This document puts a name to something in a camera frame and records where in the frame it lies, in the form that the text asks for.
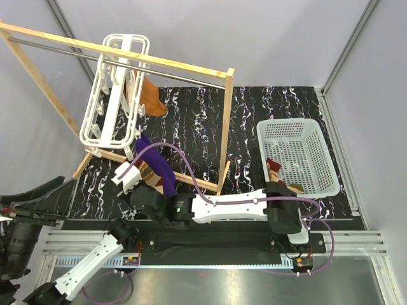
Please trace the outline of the purple sock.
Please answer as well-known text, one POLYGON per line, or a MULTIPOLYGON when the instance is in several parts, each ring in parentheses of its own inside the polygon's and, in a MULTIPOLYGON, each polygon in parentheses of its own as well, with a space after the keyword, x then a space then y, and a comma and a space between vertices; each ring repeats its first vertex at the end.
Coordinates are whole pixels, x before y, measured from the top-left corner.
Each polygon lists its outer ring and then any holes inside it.
POLYGON ((166 159, 155 148, 148 149, 138 160, 145 161, 158 175, 164 178, 164 194, 174 195, 176 193, 176 178, 166 159))

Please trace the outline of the white plastic clip hanger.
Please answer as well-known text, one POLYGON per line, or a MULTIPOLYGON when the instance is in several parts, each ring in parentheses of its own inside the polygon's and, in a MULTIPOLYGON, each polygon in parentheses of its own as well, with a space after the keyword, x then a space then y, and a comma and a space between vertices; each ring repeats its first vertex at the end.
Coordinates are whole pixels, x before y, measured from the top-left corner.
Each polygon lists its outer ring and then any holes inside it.
POLYGON ((144 71, 131 68, 117 55, 99 55, 85 116, 79 131, 81 143, 95 156, 101 150, 124 150, 133 160, 130 145, 141 136, 137 119, 146 114, 140 104, 144 71))

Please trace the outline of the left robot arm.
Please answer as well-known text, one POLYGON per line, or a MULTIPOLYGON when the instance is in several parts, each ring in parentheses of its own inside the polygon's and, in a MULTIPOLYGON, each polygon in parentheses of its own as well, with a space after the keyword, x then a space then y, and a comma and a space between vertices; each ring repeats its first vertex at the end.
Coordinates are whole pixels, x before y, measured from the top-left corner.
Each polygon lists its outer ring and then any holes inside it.
MULTIPOLYGON (((31 272, 32 253, 44 227, 55 227, 67 220, 74 179, 63 176, 18 194, 1 195, 1 304, 14 304, 20 288, 15 280, 31 272)), ((67 271, 54 280, 46 280, 34 289, 24 304, 70 304, 85 284, 100 269, 114 264, 122 251, 137 245, 137 230, 124 219, 106 225, 100 240, 86 255, 56 255, 48 259, 67 271)))

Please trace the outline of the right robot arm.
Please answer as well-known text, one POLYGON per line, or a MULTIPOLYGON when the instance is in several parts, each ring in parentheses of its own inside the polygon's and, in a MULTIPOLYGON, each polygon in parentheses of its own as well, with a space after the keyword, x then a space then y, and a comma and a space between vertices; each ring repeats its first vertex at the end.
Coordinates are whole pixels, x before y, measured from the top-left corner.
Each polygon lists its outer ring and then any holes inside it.
POLYGON ((198 194, 166 195, 140 182, 118 197, 157 224, 186 229, 192 224, 219 220, 267 222, 273 233, 286 235, 297 252, 308 248, 312 239, 301 220, 297 193, 280 182, 268 182, 264 189, 248 193, 201 197, 198 194))

